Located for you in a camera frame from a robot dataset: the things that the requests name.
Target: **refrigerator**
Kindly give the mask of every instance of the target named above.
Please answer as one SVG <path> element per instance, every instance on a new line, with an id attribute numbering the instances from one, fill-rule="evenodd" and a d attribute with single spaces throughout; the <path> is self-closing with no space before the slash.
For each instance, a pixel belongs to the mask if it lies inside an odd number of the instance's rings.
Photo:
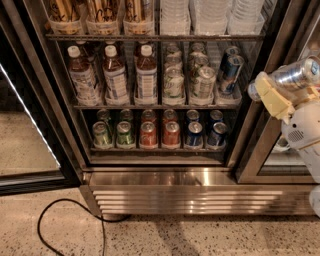
<path id="1" fill-rule="evenodd" d="M 187 35 L 164 35 L 160 33 L 160 1 L 155 1 L 155 31 L 151 35 L 128 35 L 123 28 L 117 35 L 57 34 L 48 25 L 48 6 L 49 0 L 0 2 L 0 62 L 6 72 L 2 76 L 16 87 L 60 166 L 30 177 L 2 177 L 2 194 L 79 187 L 92 213 L 106 218 L 123 214 L 313 214 L 308 196 L 316 184 L 294 150 L 277 148 L 281 122 L 270 117 L 262 103 L 253 102 L 247 88 L 261 71 L 270 73 L 305 56 L 319 55 L 317 0 L 265 0 L 261 11 L 265 22 L 255 35 L 196 35 L 192 27 Z M 157 102 L 135 104 L 131 95 L 130 103 L 121 106 L 79 104 L 67 68 L 67 49 L 81 40 L 122 42 L 131 88 L 135 44 L 153 42 L 160 88 Z M 206 42 L 215 70 L 224 50 L 237 46 L 245 61 L 232 97 L 215 95 L 204 105 L 193 104 L 188 97 L 183 105 L 164 104 L 162 56 L 168 42 L 181 46 L 184 65 L 190 43 Z M 19 83 L 17 76 L 23 78 Z M 132 110 L 134 149 L 94 146 L 92 126 L 101 109 L 109 110 L 115 122 L 121 110 Z M 139 146 L 141 115 L 146 109 L 154 110 L 159 126 L 165 110 L 177 112 L 179 148 L 164 148 L 161 143 L 155 149 Z M 186 148 L 183 131 L 188 110 L 200 113 L 203 127 L 210 111 L 221 111 L 228 127 L 226 145 L 218 150 L 206 145 Z M 157 136 L 160 142 L 161 133 Z"/>

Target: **floor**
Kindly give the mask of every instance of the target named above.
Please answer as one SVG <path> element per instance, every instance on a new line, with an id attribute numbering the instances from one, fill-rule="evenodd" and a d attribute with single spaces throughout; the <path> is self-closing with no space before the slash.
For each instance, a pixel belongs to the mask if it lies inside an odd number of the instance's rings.
<path id="1" fill-rule="evenodd" d="M 1 175 L 44 166 L 56 168 L 56 162 L 25 115 L 0 114 Z M 57 255 L 41 243 L 37 223 L 45 207 L 61 198 L 85 205 L 77 188 L 0 197 L 0 255 Z M 104 229 L 104 255 L 320 255 L 316 216 L 134 215 Z M 73 203 L 53 205 L 40 230 L 63 255 L 103 255 L 101 221 Z"/>

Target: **bottle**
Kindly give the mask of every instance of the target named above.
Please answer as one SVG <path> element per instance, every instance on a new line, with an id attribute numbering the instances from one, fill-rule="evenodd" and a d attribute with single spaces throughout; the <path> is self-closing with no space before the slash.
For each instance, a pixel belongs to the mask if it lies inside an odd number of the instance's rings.
<path id="1" fill-rule="evenodd" d="M 152 47 L 143 45 L 141 56 L 137 61 L 138 98 L 150 99 L 157 97 L 157 62 L 152 56 Z"/>
<path id="2" fill-rule="evenodd" d="M 114 100 L 127 101 L 127 71 L 120 59 L 115 46 L 105 47 L 106 58 L 103 64 L 103 72 L 107 82 L 109 97 Z"/>
<path id="3" fill-rule="evenodd" d="M 100 90 L 92 65 L 81 56 L 79 47 L 68 48 L 70 57 L 68 71 L 77 92 L 80 104 L 95 106 L 101 103 Z"/>

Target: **power cord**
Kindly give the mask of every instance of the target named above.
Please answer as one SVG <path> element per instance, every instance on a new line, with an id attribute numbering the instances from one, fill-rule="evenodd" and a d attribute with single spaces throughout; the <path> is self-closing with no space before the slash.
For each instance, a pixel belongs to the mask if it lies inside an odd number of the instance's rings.
<path id="1" fill-rule="evenodd" d="M 80 204 L 79 202 L 75 201 L 75 200 L 72 200 L 72 199 L 68 199 L 68 198 L 61 198 L 61 199 L 58 199 L 58 200 L 55 200 L 53 201 L 52 203 L 50 203 L 43 211 L 42 213 L 40 214 L 40 217 L 39 217 L 39 220 L 38 220 L 38 225 L 37 225 L 37 233 L 38 233 L 38 236 L 41 240 L 41 242 L 46 246 L 48 247 L 51 251 L 53 251 L 54 253 L 56 253 L 57 255 L 59 256 L 64 256 L 61 252 L 59 252 L 57 249 L 53 248 L 51 245 L 49 245 L 45 240 L 44 238 L 42 237 L 41 235 L 41 232 L 40 232 L 40 225 L 41 225 L 41 220 L 44 216 L 44 214 L 47 212 L 47 210 L 53 206 L 54 204 L 58 203 L 58 202 L 62 202 L 62 201 L 66 201 L 66 202 L 71 202 L 71 203 L 75 203 L 77 205 L 79 205 L 81 208 L 83 208 L 85 211 L 87 211 L 88 213 L 90 213 L 93 217 L 95 217 L 96 219 L 98 220 L 101 220 L 101 223 L 102 223 L 102 234 L 103 234 L 103 248 L 102 248 L 102 256 L 104 256 L 104 251 L 105 251 L 105 243 L 106 243 L 106 233 L 105 233 L 105 230 L 104 230 L 104 225 L 103 223 L 104 222 L 108 222 L 108 223 L 117 223 L 117 222 L 122 222 L 122 221 L 125 221 L 127 219 L 130 218 L 130 215 L 124 217 L 123 219 L 121 220 L 105 220 L 103 217 L 99 217 L 99 216 L 95 216 L 93 215 L 90 210 L 88 208 L 86 208 L 84 205 Z"/>

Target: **vent grille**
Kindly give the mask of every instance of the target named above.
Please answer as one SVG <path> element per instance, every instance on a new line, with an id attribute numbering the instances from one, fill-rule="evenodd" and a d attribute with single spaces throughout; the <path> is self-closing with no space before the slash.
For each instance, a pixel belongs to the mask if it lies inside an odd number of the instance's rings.
<path id="1" fill-rule="evenodd" d="M 289 133 L 288 139 L 292 142 L 297 142 L 299 140 L 302 140 L 304 138 L 303 132 L 301 131 L 294 131 Z"/>

